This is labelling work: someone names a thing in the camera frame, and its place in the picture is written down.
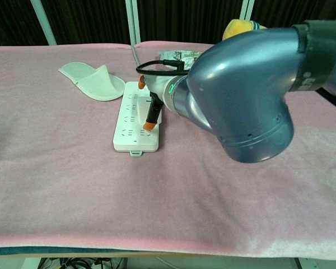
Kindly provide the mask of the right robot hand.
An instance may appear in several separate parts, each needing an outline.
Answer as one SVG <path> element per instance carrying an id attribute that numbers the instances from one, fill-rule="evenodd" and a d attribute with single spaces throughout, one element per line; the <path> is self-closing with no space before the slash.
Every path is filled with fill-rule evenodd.
<path id="1" fill-rule="evenodd" d="M 169 94 L 169 87 L 173 85 L 173 78 L 172 76 L 140 75 L 138 88 L 141 90 L 146 86 L 151 96 L 151 104 L 143 129 L 151 131 L 155 128 L 164 105 L 171 112 L 176 112 L 172 97 Z"/>

